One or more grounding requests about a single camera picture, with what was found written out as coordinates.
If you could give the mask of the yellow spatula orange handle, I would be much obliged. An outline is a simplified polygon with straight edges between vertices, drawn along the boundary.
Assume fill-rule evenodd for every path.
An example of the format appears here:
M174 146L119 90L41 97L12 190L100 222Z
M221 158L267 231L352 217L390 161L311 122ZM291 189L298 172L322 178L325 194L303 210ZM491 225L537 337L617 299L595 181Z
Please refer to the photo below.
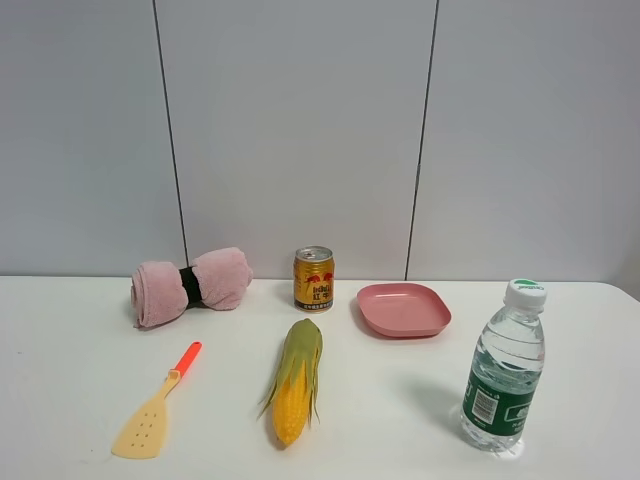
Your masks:
M121 430L111 448L113 455L132 460L153 459L159 455L168 431L166 397L181 381L201 348L201 342L193 342L169 370L159 391L132 415Z

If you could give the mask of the gold energy drink can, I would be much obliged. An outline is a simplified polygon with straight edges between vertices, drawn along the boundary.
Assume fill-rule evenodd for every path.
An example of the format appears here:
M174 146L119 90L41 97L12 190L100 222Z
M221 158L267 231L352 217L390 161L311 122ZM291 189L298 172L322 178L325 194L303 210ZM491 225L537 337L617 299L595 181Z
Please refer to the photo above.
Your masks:
M304 311L324 312L333 306L335 261L323 246L306 246L295 253L293 262L294 305Z

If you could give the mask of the pink square plate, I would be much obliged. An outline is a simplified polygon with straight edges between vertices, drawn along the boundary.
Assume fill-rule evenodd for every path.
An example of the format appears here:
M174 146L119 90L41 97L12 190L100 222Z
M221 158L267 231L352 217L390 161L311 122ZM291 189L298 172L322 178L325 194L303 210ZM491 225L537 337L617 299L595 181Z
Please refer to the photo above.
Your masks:
M375 284L357 293L365 324L387 338L428 338L439 335L452 314L432 289L415 283Z

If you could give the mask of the black towel band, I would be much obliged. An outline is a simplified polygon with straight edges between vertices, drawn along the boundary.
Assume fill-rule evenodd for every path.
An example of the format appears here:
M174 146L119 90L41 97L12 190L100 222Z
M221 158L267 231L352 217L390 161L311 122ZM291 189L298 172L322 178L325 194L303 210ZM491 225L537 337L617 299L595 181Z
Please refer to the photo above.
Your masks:
M179 270L182 287L187 295L187 309L194 306L202 306L202 293L200 283L192 266Z

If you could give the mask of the toy corn cob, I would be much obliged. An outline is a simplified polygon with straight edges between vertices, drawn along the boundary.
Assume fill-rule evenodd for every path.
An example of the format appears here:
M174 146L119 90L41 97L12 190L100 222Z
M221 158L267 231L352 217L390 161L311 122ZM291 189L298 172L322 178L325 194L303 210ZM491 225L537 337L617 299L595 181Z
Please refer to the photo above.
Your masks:
M287 448L317 414L319 363L323 337L309 318L289 329L260 415L271 411L272 428L279 444Z

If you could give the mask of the rolled pink towel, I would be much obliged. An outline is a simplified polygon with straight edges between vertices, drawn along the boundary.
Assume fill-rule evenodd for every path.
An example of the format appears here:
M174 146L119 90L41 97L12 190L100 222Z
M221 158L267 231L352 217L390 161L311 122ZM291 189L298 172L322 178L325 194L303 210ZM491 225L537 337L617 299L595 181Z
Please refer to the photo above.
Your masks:
M190 266L200 283L202 306L216 311L237 308L253 279L245 254L236 247L207 252ZM187 310L179 270L166 261L144 262L136 269L132 275L131 303L138 328L159 327Z

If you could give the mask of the clear water bottle green label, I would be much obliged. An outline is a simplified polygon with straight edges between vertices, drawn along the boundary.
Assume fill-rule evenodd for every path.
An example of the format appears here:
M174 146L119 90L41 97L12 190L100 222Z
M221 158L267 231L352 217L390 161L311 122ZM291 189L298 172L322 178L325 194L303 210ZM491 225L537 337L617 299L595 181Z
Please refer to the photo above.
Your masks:
M544 367L546 299L540 283L510 281L478 337L460 418L466 441L480 450L506 452L522 436Z

